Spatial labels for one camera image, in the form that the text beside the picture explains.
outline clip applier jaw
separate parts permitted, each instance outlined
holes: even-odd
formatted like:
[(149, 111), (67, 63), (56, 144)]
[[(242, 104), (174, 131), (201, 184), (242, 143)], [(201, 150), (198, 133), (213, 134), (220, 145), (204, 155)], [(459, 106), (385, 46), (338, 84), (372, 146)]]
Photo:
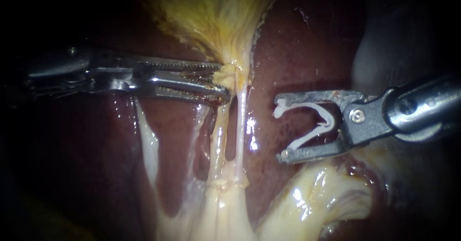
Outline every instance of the clip applier jaw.
[[(446, 75), (387, 89), (380, 97), (355, 91), (312, 91), (276, 95), (274, 117), (292, 108), (310, 107), (326, 121), (277, 154), (280, 163), (295, 164), (341, 155), (378, 138), (430, 141), (461, 129), (461, 77)], [(342, 112), (338, 137), (331, 143), (299, 148), (331, 131), (334, 118), (318, 104), (335, 103)]]
[(214, 84), (217, 63), (127, 55), (93, 48), (57, 51), (27, 67), (33, 98), (75, 93), (130, 94), (219, 106), (230, 101), (227, 88)]

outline clip applier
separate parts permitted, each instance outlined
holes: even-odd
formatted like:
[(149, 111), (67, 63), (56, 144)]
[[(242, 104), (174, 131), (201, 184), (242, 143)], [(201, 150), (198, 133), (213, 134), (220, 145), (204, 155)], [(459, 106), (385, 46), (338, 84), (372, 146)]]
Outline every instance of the clip applier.
[[(275, 96), (274, 116), (297, 107), (315, 108), (326, 121), (277, 154), (280, 163), (295, 164), (341, 155), (378, 138), (405, 142), (430, 141), (460, 127), (461, 77), (450, 74), (387, 89), (381, 96), (332, 90)], [(331, 143), (300, 148), (307, 140), (333, 129), (334, 118), (318, 104), (335, 103), (342, 112), (338, 137)]]

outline white fibrous tissue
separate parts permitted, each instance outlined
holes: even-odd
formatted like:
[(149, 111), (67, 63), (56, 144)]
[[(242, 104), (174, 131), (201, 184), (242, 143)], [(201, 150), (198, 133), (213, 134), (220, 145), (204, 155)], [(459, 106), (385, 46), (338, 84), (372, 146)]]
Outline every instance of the white fibrous tissue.
[[(245, 188), (251, 184), (243, 168), (243, 137), (247, 89), (251, 84), (250, 51), (255, 31), (272, 0), (142, 0), (157, 27), (194, 46), (210, 60), (223, 64), (214, 82), (225, 85), (236, 96), (238, 106), (236, 135), (228, 135), (231, 103), (218, 107), (210, 141), (210, 168), (206, 182), (193, 178), (184, 186), (184, 198), (175, 216), (157, 211), (157, 240), (163, 241), (266, 241), (317, 240), (323, 227), (346, 219), (363, 219), (370, 213), (371, 191), (366, 183), (326, 160), (305, 166), (273, 201), (256, 228), (250, 225)], [(308, 136), (290, 144), (296, 149), (314, 135), (330, 131), (333, 117), (316, 104), (325, 123)], [(209, 109), (203, 109), (205, 117)], [(281, 116), (283, 108), (274, 115)], [(138, 109), (138, 116), (144, 114)], [(155, 182), (158, 145), (148, 129), (143, 134), (149, 180)], [(226, 141), (236, 138), (235, 158), (226, 160)], [(194, 153), (188, 154), (192, 159)]]

